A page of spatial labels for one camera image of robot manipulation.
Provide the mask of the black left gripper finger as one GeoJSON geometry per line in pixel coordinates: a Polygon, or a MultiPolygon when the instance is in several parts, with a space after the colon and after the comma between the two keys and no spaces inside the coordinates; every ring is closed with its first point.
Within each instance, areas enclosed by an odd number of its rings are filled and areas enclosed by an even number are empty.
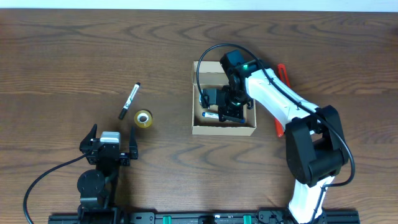
{"type": "Polygon", "coordinates": [[[88,152],[92,149],[93,140],[96,138],[97,124],[94,124],[90,132],[83,138],[80,143],[79,150],[81,152],[88,152]]]}
{"type": "Polygon", "coordinates": [[[138,148],[136,142],[136,131],[135,128],[132,127],[129,136],[129,157],[130,159],[138,159],[138,148]]]}

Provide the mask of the blue capped marker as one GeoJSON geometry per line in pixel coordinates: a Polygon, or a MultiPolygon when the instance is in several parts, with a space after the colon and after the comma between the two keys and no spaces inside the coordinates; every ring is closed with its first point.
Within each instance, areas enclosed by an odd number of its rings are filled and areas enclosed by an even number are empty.
{"type": "Polygon", "coordinates": [[[202,112],[201,114],[204,118],[212,118],[212,119],[217,119],[220,122],[225,122],[225,121],[232,121],[236,123],[245,123],[245,119],[241,118],[235,118],[231,116],[226,116],[226,115],[219,115],[217,113],[210,113],[210,112],[202,112]]]}

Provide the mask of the orange utility knife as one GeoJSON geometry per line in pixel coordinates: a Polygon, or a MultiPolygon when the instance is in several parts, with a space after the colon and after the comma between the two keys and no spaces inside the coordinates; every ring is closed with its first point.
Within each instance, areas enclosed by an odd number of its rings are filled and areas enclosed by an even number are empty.
{"type": "Polygon", "coordinates": [[[279,74],[279,78],[280,78],[281,82],[284,83],[285,85],[287,85],[288,87],[290,87],[290,81],[287,76],[287,70],[286,70],[285,65],[283,63],[279,63],[277,65],[277,68],[278,68],[278,74],[279,74]]]}

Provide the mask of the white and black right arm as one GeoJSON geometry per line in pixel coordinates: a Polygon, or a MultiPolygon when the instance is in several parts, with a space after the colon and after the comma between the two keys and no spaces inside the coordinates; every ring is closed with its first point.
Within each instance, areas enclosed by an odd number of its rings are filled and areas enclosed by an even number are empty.
{"type": "Polygon", "coordinates": [[[233,52],[224,55],[220,64],[228,84],[204,92],[205,98],[218,106],[220,118],[240,122],[241,109],[257,101],[284,131],[287,165],[295,185],[287,212],[275,220],[328,223],[322,210],[326,191],[337,187],[334,179],[341,168],[353,163],[337,110],[304,100],[262,60],[246,61],[239,52],[233,52]]]}

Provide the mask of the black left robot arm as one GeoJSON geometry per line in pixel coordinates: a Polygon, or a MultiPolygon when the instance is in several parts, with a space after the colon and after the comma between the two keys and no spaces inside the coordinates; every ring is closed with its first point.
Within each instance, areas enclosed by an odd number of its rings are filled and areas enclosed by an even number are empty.
{"type": "Polygon", "coordinates": [[[119,169],[129,166],[138,158],[136,130],[129,134],[129,151],[122,152],[121,134],[104,131],[96,136],[97,125],[83,138],[79,150],[88,163],[95,166],[78,178],[77,189],[80,193],[78,209],[79,224],[125,224],[130,222],[129,215],[115,204],[119,169]]]}

